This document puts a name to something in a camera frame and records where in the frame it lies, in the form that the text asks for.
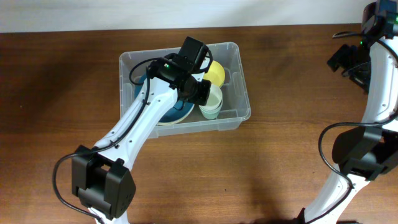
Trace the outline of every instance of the clear plastic bin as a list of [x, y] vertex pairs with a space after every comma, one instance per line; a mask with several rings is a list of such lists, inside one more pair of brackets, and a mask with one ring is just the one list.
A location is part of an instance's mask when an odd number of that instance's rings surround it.
[[[225, 81], [221, 87], [223, 91], [223, 107], [220, 114], [214, 120], [207, 120], [203, 117], [199, 107], [195, 105], [193, 111], [181, 123], [156, 126], [149, 135], [149, 138], [199, 131], [231, 130], [238, 128], [242, 121], [249, 119], [251, 108], [238, 45], [228, 42], [208, 44], [207, 46], [209, 46], [214, 60], [219, 62], [225, 70]], [[130, 69], [145, 59], [164, 57], [169, 53], [178, 53], [179, 50], [180, 48], [178, 47], [173, 49], [124, 52], [120, 56], [120, 116], [123, 116], [134, 101], [135, 86], [129, 81]], [[149, 64], [150, 62], [143, 64], [134, 71], [134, 81], [138, 82], [141, 75], [145, 73], [146, 65]]]

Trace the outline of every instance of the wood grain surface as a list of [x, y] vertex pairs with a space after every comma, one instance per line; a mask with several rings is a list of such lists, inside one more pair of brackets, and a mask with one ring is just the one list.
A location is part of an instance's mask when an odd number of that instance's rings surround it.
[[[239, 45], [252, 109], [234, 131], [148, 140], [132, 176], [131, 223], [250, 223], [292, 219], [317, 196], [330, 171], [321, 130], [360, 121], [367, 95], [326, 61], [359, 25], [107, 30], [0, 34], [0, 223], [94, 223], [62, 205], [51, 174], [79, 144], [92, 146], [119, 119], [119, 56], [179, 47], [190, 35]], [[327, 134], [328, 158], [336, 135]], [[398, 222], [397, 170], [352, 201], [342, 220]], [[71, 194], [70, 161], [60, 167]]]

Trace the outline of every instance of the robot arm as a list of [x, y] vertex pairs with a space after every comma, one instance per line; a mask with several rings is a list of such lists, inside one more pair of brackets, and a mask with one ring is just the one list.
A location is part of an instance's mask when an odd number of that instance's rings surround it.
[[[398, 52], [396, 12], [396, 2], [381, 0], [365, 9], [363, 22], [363, 34], [385, 43], [393, 52]], [[391, 24], [388, 21], [392, 17], [394, 22]], [[334, 167], [352, 181], [354, 189], [350, 189], [343, 176], [332, 172], [318, 198], [302, 210], [298, 218], [300, 223], [336, 223], [363, 187], [398, 164], [398, 121], [390, 121], [398, 106], [396, 57], [379, 42], [364, 39], [358, 49], [343, 46], [328, 64], [334, 71], [339, 66], [343, 67], [343, 75], [350, 76], [352, 81], [369, 91], [363, 123], [389, 122], [378, 127], [354, 128], [337, 137], [333, 146]]]
[[128, 223], [126, 210], [136, 191], [130, 171], [139, 150], [177, 100], [206, 104], [211, 82], [202, 78], [212, 60], [206, 45], [187, 37], [178, 54], [149, 65], [140, 94], [115, 127], [92, 150], [84, 146], [76, 150], [72, 193], [101, 218], [97, 223]]

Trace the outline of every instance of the yellow bowl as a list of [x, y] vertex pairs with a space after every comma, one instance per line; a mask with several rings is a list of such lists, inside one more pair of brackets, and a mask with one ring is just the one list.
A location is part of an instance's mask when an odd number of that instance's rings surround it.
[[203, 79], [211, 81], [211, 84], [222, 87], [225, 81], [225, 71], [220, 63], [213, 61], [209, 71], [203, 76]]

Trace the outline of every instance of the white cup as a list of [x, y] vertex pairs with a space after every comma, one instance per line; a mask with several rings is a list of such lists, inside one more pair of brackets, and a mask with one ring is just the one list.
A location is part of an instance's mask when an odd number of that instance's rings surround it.
[[199, 109], [206, 119], [215, 119], [222, 107], [223, 92], [217, 85], [212, 84], [207, 104], [205, 106], [199, 106]]
[[211, 84], [209, 98], [207, 99], [207, 104], [205, 106], [199, 106], [200, 109], [207, 111], [215, 110], [219, 107], [223, 101], [223, 92], [221, 89], [214, 84]]

